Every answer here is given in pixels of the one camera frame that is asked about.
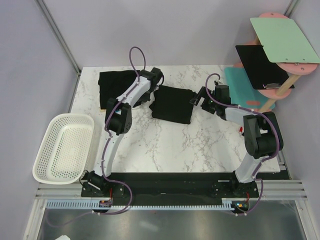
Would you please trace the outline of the black printed t shirt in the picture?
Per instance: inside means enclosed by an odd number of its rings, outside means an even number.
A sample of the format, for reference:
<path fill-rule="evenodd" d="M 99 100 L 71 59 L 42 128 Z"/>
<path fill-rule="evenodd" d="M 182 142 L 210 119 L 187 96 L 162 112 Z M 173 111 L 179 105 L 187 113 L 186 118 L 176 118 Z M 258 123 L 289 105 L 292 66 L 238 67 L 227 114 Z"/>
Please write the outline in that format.
<path fill-rule="evenodd" d="M 154 101 L 149 106 L 154 119 L 189 125 L 194 105 L 190 103 L 196 93 L 190 89 L 161 85 L 154 92 Z"/>

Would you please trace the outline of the black t shirt stack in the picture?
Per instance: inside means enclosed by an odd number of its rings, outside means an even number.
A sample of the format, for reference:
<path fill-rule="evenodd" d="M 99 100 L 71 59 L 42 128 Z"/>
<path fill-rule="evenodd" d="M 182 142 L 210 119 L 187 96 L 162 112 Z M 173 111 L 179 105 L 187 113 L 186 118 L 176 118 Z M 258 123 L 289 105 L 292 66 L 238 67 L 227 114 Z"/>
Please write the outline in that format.
<path fill-rule="evenodd" d="M 135 81 L 137 75 L 133 70 L 104 71 L 99 73 L 100 109 L 106 110 L 109 99 L 122 95 Z"/>

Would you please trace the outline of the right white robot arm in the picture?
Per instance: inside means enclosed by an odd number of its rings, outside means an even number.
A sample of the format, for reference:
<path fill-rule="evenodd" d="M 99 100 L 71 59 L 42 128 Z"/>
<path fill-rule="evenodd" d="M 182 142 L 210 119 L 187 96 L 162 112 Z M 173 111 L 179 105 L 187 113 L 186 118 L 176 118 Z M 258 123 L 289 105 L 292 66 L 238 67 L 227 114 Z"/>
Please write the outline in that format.
<path fill-rule="evenodd" d="M 276 157 L 283 149 L 284 142 L 276 115 L 272 111 L 260 113 L 231 104 L 227 85 L 218 85 L 213 91 L 203 86 L 190 103 L 196 106 L 201 98 L 204 98 L 201 105 L 204 111 L 243 127 L 246 155 L 234 172 L 236 180 L 229 184 L 230 193 L 240 197 L 247 191 L 246 184 L 254 181 L 262 164 Z"/>

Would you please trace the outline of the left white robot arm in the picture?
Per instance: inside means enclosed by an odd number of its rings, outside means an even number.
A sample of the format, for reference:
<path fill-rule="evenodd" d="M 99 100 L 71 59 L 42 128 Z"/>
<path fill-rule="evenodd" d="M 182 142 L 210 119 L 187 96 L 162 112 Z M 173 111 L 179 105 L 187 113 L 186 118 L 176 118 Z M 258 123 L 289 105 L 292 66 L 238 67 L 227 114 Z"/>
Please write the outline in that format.
<path fill-rule="evenodd" d="M 110 176 L 120 142 L 132 126 L 132 107 L 136 103 L 148 102 L 151 93 L 163 77 L 162 71 L 156 67 L 151 71 L 141 70 L 124 93 L 108 100 L 104 125 L 106 143 L 101 159 L 95 161 L 95 174 L 101 177 Z"/>

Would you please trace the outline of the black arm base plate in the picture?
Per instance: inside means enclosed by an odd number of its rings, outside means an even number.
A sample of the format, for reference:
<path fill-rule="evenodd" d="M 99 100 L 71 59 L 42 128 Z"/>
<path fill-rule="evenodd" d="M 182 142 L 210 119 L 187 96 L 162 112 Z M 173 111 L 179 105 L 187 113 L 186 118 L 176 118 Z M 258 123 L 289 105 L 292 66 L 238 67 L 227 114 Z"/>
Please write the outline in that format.
<path fill-rule="evenodd" d="M 187 195 L 210 198 L 257 198 L 257 183 L 241 183 L 234 172 L 218 173 L 120 173 L 114 172 L 107 179 L 94 171 L 82 178 L 81 196 L 89 198 L 129 197 L 139 195 Z"/>

